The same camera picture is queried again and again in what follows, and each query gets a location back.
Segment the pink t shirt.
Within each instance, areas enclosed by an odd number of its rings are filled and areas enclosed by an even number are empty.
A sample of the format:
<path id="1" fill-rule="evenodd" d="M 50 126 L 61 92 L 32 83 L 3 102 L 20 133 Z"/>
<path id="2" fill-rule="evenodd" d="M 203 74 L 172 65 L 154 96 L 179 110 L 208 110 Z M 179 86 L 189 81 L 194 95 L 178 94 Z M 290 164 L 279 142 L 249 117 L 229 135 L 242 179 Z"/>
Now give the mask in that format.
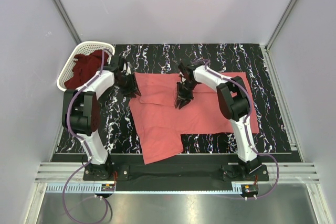
<path id="1" fill-rule="evenodd" d="M 179 74 L 136 73 L 141 96 L 129 107 L 140 138 L 143 160 L 151 164 L 183 151 L 183 134 L 233 133 L 237 155 L 243 162 L 256 158 L 252 141 L 246 141 L 242 121 L 226 119 L 219 108 L 215 89 L 198 84 L 194 99 L 181 109 L 175 107 Z"/>

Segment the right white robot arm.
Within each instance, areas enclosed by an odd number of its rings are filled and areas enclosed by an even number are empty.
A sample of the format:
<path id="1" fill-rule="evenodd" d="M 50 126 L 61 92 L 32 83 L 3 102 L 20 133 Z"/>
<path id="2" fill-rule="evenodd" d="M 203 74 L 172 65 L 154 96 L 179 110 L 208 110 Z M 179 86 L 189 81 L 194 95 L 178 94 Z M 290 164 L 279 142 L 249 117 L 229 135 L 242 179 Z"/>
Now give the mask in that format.
<path id="1" fill-rule="evenodd" d="M 252 99 L 241 77 L 227 77 L 211 69 L 208 64 L 207 60 L 198 60 L 188 65 L 182 62 L 179 64 L 181 80 L 176 84 L 175 107 L 181 109 L 189 104 L 194 99 L 193 91 L 198 84 L 216 91 L 219 109 L 224 118 L 230 121 L 237 144 L 239 161 L 229 177 L 240 176 L 244 180 L 250 180 L 261 168 L 250 126 Z"/>

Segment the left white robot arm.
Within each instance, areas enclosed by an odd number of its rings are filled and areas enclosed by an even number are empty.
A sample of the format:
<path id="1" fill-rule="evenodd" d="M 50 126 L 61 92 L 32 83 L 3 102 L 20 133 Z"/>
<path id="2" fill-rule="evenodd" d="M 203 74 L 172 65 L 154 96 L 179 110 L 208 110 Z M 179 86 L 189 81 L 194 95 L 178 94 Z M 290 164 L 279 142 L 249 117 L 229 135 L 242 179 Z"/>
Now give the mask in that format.
<path id="1" fill-rule="evenodd" d="M 108 65 L 101 66 L 86 83 L 76 89 L 65 90 L 63 98 L 62 125 L 85 150 L 85 173 L 101 180 L 108 180 L 116 175 L 110 155 L 98 132 L 98 100 L 113 86 L 117 86 L 124 97 L 141 96 L 135 74 L 123 57 L 113 57 Z"/>

